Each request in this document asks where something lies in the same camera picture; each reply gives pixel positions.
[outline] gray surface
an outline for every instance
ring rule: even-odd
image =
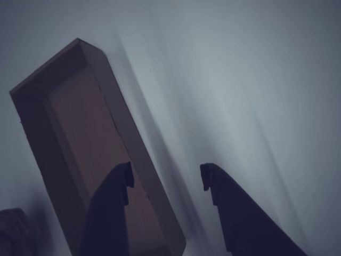
[[[308,255],[340,255],[339,10],[331,1],[2,1],[0,209],[40,198],[51,255],[68,255],[8,91],[80,37],[113,66],[185,255],[225,255],[203,162],[228,170]]]

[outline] white wall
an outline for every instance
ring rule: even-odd
[[[204,162],[308,255],[340,255],[339,11],[331,1],[2,1],[0,209],[39,195],[55,255],[68,255],[8,91],[80,37],[109,58],[186,255],[226,255]]]

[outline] dark object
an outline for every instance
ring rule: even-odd
[[[201,164],[204,190],[211,188],[225,246],[233,256],[306,256],[252,198],[216,164]]]
[[[165,244],[173,256],[181,256],[186,245],[185,237],[107,57],[100,49],[79,39],[10,92],[72,254],[79,253],[91,195],[60,124],[49,114],[46,99],[57,87],[79,74],[95,78],[127,154],[152,202]]]
[[[80,256],[129,255],[124,215],[124,205],[128,205],[127,186],[134,187],[131,164],[119,164],[91,199]]]

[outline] open cardboard box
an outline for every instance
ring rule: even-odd
[[[91,196],[128,161],[131,255],[182,255],[185,237],[101,50],[76,39],[10,94],[74,256]]]

